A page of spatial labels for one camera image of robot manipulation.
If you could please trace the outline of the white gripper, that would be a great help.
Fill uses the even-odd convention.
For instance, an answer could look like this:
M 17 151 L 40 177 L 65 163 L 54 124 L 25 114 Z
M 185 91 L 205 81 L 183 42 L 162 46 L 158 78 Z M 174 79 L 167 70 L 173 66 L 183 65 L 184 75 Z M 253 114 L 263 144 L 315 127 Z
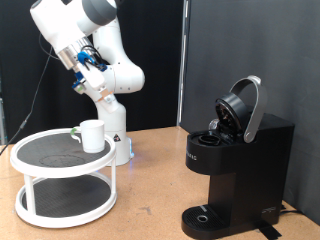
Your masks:
M 77 81 L 75 91 L 79 94 L 87 94 L 93 101 L 98 102 L 103 99 L 107 104 L 115 100 L 115 96 L 107 89 L 106 81 L 96 67 L 88 67 L 78 63 L 75 67 Z

